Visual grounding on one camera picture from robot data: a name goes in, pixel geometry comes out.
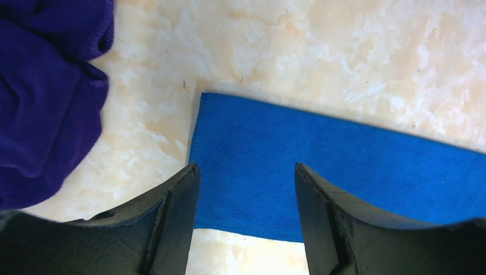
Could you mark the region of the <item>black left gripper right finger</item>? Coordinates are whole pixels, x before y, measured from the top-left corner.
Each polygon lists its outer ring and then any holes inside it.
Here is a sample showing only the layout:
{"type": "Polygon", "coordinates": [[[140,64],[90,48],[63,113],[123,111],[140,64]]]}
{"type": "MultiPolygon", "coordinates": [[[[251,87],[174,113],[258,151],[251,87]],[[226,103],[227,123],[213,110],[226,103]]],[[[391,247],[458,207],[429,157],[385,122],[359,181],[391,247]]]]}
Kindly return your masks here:
{"type": "Polygon", "coordinates": [[[307,165],[295,191],[310,274],[484,274],[485,219],[435,225],[373,206],[307,165]]]}

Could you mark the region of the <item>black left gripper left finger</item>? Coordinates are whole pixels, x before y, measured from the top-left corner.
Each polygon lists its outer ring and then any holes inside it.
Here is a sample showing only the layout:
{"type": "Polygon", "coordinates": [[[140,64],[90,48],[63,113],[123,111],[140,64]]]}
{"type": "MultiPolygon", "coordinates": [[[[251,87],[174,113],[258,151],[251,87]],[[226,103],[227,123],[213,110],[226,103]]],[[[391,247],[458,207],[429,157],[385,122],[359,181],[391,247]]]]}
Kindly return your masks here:
{"type": "Polygon", "coordinates": [[[185,274],[201,174],[169,180],[89,220],[1,214],[2,274],[185,274]]]}

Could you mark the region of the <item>blue towel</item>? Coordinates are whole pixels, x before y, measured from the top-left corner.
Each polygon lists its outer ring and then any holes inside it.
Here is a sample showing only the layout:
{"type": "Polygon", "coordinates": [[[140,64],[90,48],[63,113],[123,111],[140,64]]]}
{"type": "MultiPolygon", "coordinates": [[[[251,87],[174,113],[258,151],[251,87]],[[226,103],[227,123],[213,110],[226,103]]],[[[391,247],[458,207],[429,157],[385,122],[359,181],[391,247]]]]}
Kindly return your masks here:
{"type": "Polygon", "coordinates": [[[417,136],[217,93],[191,141],[196,228],[301,242],[295,165],[399,215],[447,224],[485,216],[485,155],[417,136]]]}

